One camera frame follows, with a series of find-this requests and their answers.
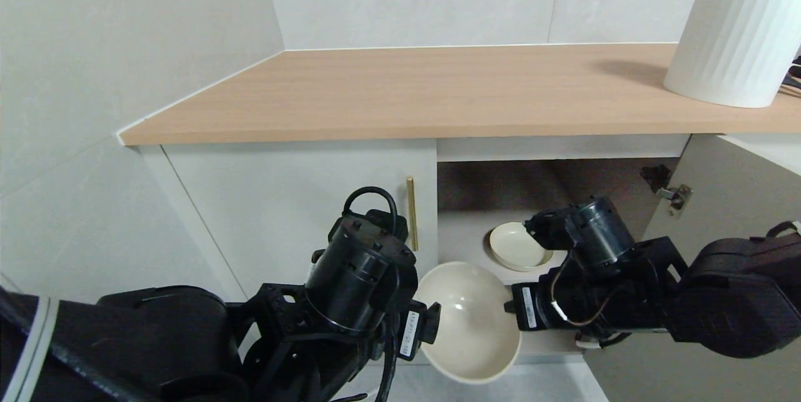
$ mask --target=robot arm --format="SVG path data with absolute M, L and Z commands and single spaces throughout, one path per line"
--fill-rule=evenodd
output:
M 668 332 L 678 342 L 749 358 L 801 336 L 801 234 L 721 239 L 688 266 L 667 237 L 635 242 L 606 197 L 526 222 L 543 247 L 569 250 L 537 283 L 513 286 L 507 311 L 521 330 Z M 674 268 L 677 280 L 670 268 Z
M 389 211 L 351 211 L 364 193 L 383 196 Z M 395 359 L 411 361 L 421 342 L 434 342 L 439 325 L 437 303 L 412 300 L 417 271 L 407 236 L 392 197 L 367 187 L 346 201 L 328 247 L 312 254 L 304 285 L 265 283 L 244 303 L 196 287 L 112 294 L 95 305 L 2 290 L 3 402 L 327 402 L 382 355 L 376 400 L 384 402 Z M 48 322 L 31 319 L 42 317 L 34 316 L 37 305 L 49 303 L 58 303 L 53 338 L 37 343 L 37 325 Z M 252 325 L 260 339 L 240 360 L 237 348 Z M 29 350 L 51 354 L 34 365 Z

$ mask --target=ceramic bowl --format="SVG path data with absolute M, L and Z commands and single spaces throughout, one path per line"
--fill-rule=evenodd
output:
M 503 308 L 512 294 L 493 273 L 446 262 L 423 277 L 415 299 L 442 305 L 437 340 L 422 345 L 441 373 L 464 384 L 487 384 L 512 367 L 523 337 L 514 314 Z

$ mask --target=gold cabinet handle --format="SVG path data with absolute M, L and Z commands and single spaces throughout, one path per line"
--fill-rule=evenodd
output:
M 409 195 L 409 236 L 412 237 L 412 251 L 420 250 L 417 237 L 417 211 L 414 205 L 414 177 L 406 177 L 406 192 Z

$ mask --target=cabinet hinge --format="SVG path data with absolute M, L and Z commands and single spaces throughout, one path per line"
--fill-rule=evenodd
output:
M 664 164 L 655 167 L 643 167 L 640 170 L 640 176 L 643 177 L 643 180 L 646 180 L 653 193 L 670 201 L 667 206 L 667 213 L 678 219 L 681 216 L 681 212 L 684 211 L 684 207 L 687 206 L 687 202 L 690 201 L 690 197 L 693 196 L 693 189 L 688 185 L 668 188 L 667 186 L 673 173 Z

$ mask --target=cabinet door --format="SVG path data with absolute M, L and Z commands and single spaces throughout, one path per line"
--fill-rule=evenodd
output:
M 437 264 L 434 140 L 209 143 L 164 150 L 248 297 L 263 282 L 305 282 L 312 252 L 328 245 L 344 200 L 357 188 L 385 188 L 408 219 L 407 176 L 415 179 L 418 275 Z M 384 199 L 372 194 L 352 208 L 387 210 Z
M 662 202 L 646 238 L 669 236 L 687 262 L 713 240 L 762 236 L 781 220 L 801 219 L 801 175 L 723 137 L 692 137 L 671 181 L 680 184 L 695 190 L 684 213 L 670 217 Z M 756 359 L 733 359 L 675 343 L 669 334 L 635 334 L 584 358 L 613 402 L 795 402 L 801 394 L 801 340 Z

